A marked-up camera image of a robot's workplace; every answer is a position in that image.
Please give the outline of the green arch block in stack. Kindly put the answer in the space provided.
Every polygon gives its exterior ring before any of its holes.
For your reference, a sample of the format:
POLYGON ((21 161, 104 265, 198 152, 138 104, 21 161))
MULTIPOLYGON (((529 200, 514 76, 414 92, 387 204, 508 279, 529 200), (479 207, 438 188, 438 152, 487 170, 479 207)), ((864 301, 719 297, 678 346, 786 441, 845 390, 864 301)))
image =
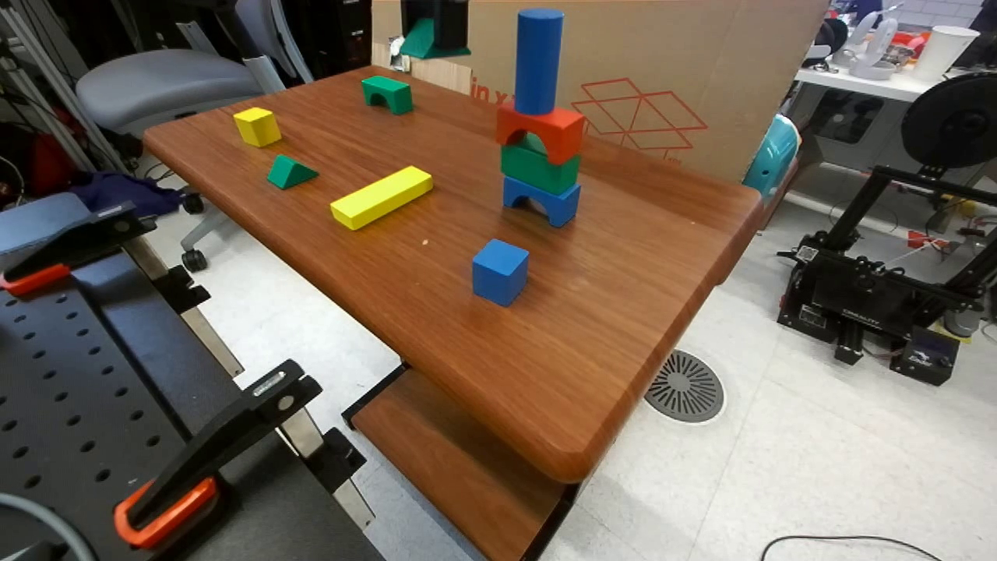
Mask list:
POLYGON ((554 165, 546 152, 527 145, 508 145, 501 149, 501 173, 546 195, 563 195, 578 181, 578 160, 554 165))

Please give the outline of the long yellow rectangular block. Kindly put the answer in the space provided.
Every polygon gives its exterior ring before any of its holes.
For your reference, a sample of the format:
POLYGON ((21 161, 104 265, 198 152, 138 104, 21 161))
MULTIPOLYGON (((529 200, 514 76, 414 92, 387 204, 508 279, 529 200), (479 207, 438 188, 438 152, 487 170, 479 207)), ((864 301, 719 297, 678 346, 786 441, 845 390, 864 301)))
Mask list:
POLYGON ((332 200, 331 220, 337 225, 344 225, 345 230, 360 230, 360 229, 393 214, 395 209, 420 200, 431 191, 433 191, 433 174, 418 165, 406 165, 393 174, 376 178, 375 183, 365 183, 365 188, 332 200))

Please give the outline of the red arch block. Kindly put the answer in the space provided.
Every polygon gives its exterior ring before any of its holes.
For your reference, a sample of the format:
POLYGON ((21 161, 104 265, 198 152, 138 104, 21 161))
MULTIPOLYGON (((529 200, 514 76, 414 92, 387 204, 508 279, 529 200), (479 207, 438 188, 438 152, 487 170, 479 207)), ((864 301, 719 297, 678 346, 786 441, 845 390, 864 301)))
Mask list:
POLYGON ((501 107, 496 112, 496 133, 501 145, 518 145, 527 138, 540 138, 546 147, 546 156, 554 165, 563 165, 581 149, 587 120, 574 110, 550 110, 546 117, 527 117, 514 107, 501 107))

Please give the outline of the black perforated breadboard plate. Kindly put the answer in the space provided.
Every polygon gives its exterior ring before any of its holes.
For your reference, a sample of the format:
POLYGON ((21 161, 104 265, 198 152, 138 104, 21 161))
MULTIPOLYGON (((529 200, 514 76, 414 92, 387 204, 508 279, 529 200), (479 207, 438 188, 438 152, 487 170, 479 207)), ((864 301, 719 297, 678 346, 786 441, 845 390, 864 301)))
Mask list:
POLYGON ((332 500, 344 479, 277 425, 217 472, 217 500, 173 540, 117 540, 115 504, 165 472, 246 386, 123 257, 0 303, 0 491, 51 509, 93 561, 380 561, 332 500))

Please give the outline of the wooden keyboard tray shelf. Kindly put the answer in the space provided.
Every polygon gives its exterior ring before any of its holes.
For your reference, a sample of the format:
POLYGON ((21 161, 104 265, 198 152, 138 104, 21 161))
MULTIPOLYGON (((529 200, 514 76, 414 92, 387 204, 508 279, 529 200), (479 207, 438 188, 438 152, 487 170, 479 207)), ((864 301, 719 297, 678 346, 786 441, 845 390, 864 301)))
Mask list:
POLYGON ((344 418, 487 561, 535 561, 576 500, 576 485, 548 479, 411 369, 395 369, 344 418))

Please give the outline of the round floor drain grate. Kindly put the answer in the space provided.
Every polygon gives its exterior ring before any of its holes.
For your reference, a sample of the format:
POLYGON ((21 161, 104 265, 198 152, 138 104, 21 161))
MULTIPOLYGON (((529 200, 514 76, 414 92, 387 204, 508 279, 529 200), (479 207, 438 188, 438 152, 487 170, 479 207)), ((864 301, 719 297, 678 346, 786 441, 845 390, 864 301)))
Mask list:
POLYGON ((722 380, 708 361, 676 351, 646 390, 646 402, 662 418, 702 425, 722 413, 726 394, 722 380))

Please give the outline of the blue cube block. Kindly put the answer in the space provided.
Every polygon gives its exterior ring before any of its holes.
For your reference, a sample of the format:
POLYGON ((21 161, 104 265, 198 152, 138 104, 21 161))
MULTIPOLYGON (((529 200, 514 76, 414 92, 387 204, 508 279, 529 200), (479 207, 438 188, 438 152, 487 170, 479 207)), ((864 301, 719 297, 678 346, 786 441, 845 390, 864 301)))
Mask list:
POLYGON ((527 250, 506 241, 490 241, 474 257, 474 294, 490 303, 510 305, 527 288, 527 268, 529 268, 527 250))

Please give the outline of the orange black clamp far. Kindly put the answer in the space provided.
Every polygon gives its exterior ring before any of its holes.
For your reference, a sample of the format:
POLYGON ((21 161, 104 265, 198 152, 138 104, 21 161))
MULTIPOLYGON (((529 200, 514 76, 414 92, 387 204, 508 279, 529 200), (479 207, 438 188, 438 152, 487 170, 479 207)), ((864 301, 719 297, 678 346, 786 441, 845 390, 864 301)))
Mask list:
POLYGON ((151 230, 151 223, 138 209, 113 209, 84 225, 69 229, 42 244, 35 257, 3 274, 3 290, 30 301, 56 285, 65 285, 75 268, 117 253, 123 244, 151 230))

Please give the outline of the orange black clamp near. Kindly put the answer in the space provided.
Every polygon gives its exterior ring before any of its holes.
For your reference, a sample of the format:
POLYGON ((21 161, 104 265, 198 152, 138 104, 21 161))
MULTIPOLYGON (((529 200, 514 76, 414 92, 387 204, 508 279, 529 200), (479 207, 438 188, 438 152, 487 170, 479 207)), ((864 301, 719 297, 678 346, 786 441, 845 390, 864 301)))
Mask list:
POLYGON ((151 553, 188 529, 214 500, 217 472, 288 422, 320 394, 293 360, 280 361, 228 402, 150 485, 113 512, 117 540, 151 553))

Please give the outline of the orange black clamp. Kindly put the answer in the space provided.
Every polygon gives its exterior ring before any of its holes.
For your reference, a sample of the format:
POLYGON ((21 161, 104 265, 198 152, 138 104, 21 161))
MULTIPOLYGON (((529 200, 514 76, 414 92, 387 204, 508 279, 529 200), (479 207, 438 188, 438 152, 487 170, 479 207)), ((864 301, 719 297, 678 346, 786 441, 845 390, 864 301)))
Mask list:
POLYGON ((320 394, 293 360, 280 361, 228 402, 150 485, 113 512, 117 540, 151 553, 188 529, 214 500, 217 472, 288 422, 320 394))
POLYGON ((69 229, 42 244, 35 257, 3 274, 3 290, 30 301, 56 285, 65 285, 75 268, 117 253, 123 244, 151 230, 151 223, 138 209, 113 209, 84 225, 69 229))

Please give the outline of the brown cardboard box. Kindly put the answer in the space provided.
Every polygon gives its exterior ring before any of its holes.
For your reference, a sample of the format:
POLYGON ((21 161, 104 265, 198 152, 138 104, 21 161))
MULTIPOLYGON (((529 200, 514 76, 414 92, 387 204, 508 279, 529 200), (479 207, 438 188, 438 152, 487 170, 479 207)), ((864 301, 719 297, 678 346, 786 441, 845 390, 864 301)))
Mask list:
POLYGON ((563 13, 559 104, 593 138, 742 181, 829 0, 466 0, 466 57, 442 61, 406 57, 402 0, 371 0, 371 57, 501 104, 527 8, 563 13))

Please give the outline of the blue arch block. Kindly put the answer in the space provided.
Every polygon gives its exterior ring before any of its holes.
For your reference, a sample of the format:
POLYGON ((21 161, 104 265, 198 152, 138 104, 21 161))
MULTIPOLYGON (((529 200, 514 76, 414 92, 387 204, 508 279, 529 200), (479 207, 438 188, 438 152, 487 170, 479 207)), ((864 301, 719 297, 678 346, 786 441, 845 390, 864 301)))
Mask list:
POLYGON ((506 207, 535 204, 550 229, 563 229, 576 220, 578 188, 567 188, 561 195, 550 195, 550 191, 523 183, 518 178, 506 178, 501 204, 506 207))

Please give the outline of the blue cylinder block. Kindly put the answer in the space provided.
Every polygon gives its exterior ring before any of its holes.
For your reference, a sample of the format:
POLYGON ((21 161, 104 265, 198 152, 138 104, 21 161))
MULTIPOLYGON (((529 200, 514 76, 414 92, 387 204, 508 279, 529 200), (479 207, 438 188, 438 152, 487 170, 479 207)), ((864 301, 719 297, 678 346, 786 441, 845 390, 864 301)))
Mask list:
POLYGON ((514 107, 527 117, 554 110, 561 31, 563 16, 559 9, 532 8, 518 13, 514 107))

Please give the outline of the green arch block on table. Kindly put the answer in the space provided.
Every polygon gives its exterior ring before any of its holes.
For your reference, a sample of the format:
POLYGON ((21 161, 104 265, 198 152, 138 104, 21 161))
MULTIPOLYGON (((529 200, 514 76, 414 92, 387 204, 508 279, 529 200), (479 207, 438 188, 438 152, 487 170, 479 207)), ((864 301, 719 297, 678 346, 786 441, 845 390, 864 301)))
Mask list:
POLYGON ((414 110, 411 89, 390 76, 365 78, 360 94, 367 107, 387 107, 393 117, 406 117, 414 110))

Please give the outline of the green triangular block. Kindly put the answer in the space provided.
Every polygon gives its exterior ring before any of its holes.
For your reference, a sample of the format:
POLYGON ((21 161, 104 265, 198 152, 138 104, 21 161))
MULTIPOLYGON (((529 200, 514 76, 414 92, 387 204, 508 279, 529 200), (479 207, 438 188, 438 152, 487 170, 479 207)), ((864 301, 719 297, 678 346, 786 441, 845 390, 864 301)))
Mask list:
POLYGON ((300 188, 314 178, 319 178, 319 173, 293 156, 277 156, 269 170, 269 183, 277 191, 288 191, 288 188, 300 188))

